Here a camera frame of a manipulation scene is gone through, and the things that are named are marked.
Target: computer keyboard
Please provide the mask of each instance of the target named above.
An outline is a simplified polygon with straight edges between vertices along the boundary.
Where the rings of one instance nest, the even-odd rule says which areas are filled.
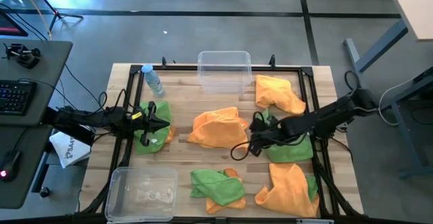
[[[35,82],[0,80],[0,115],[24,116],[35,90]]]

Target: transparent storage box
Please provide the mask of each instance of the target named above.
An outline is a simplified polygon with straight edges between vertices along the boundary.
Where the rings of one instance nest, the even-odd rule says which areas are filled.
[[[251,57],[246,51],[202,51],[198,80],[207,94],[240,93],[251,83]]]
[[[175,215],[177,184],[175,169],[117,168],[105,210],[108,223],[170,221]]]

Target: wooden table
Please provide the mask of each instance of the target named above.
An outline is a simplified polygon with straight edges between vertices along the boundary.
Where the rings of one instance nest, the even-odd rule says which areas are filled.
[[[433,41],[433,0],[394,0],[418,41]]]
[[[107,106],[113,106],[121,89],[126,87],[129,68],[131,64],[114,64],[110,80],[108,82]],[[325,106],[337,99],[331,69],[329,66],[313,66],[315,84],[320,106]],[[300,85],[298,75],[294,72],[253,72],[287,79],[292,82],[292,89],[300,97]],[[173,126],[176,133],[173,141],[166,144],[158,153],[148,155],[131,154],[130,166],[132,167],[152,167],[170,166],[177,169],[179,173],[179,188],[177,194],[178,217],[205,217],[205,199],[190,198],[191,179],[189,173],[195,169],[221,170],[225,168],[235,168],[243,179],[246,190],[247,208],[235,210],[226,208],[215,213],[222,217],[290,217],[285,214],[273,212],[255,204],[254,196],[267,185],[271,187],[269,176],[269,159],[264,154],[260,157],[249,156],[241,162],[230,158],[230,150],[227,149],[204,149],[198,144],[187,143],[187,136],[192,131],[192,123],[199,114],[236,106],[239,109],[240,117],[251,122],[252,114],[257,110],[263,110],[255,105],[255,82],[251,83],[243,95],[205,95],[201,86],[198,84],[196,71],[158,71],[166,95],[163,100],[169,102],[173,112]],[[309,86],[307,84],[307,95],[311,98]],[[140,101],[159,101],[160,98],[154,97],[147,85],[143,86],[143,93]],[[272,107],[271,112],[276,117],[287,116],[281,110]],[[336,133],[336,139],[346,142],[346,136]],[[103,137],[97,141],[92,148],[89,159],[80,201],[81,208],[88,207],[92,199],[96,197],[101,188],[107,181],[110,161],[114,147],[114,137]],[[344,197],[352,204],[355,210],[363,212],[359,197],[357,180],[353,171],[350,154],[342,146],[329,141],[329,157],[332,164],[334,181]],[[311,160],[297,162],[306,175],[313,174]],[[327,199],[327,208],[331,210],[328,190],[323,183],[323,191]]]

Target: gray floor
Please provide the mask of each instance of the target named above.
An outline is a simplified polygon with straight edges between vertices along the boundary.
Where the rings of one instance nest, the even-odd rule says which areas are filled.
[[[41,0],[35,0],[42,7]],[[183,10],[301,12],[299,0],[50,0],[56,7],[100,10]],[[307,0],[310,12],[395,14],[392,0]],[[28,8],[28,0],[2,0],[14,8]],[[40,17],[23,15],[45,30]],[[204,50],[246,50],[255,64],[266,64],[271,54],[278,64],[311,65],[302,18],[231,17],[138,17],[85,16],[77,22],[66,18],[55,24],[55,40],[74,43],[68,65],[88,88],[106,89],[114,62],[168,61],[195,63]],[[342,42],[352,37],[359,53],[365,52],[396,20],[312,18],[319,63],[331,66],[338,95],[348,92],[343,74],[350,62]],[[367,72],[364,79],[379,98],[387,88],[429,68],[433,44],[416,43],[411,33],[400,40]],[[77,107],[96,108],[96,103],[73,81],[62,75],[66,95]],[[59,95],[50,105],[61,106]],[[403,140],[397,129],[378,116],[358,118],[349,128],[348,141],[354,154],[355,173],[364,211],[371,217],[433,223],[433,176],[398,178],[409,166]],[[0,210],[0,219],[40,217],[73,212],[84,170],[53,167],[44,185],[57,193],[53,198],[29,197],[20,210]]]

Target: water bottle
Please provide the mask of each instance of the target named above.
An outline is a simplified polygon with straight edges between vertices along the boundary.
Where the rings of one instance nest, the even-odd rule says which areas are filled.
[[[144,73],[144,79],[152,92],[154,92],[154,95],[156,95],[156,97],[164,96],[164,88],[162,88],[161,80],[154,71],[154,67],[150,64],[146,64],[141,67],[141,71]]]

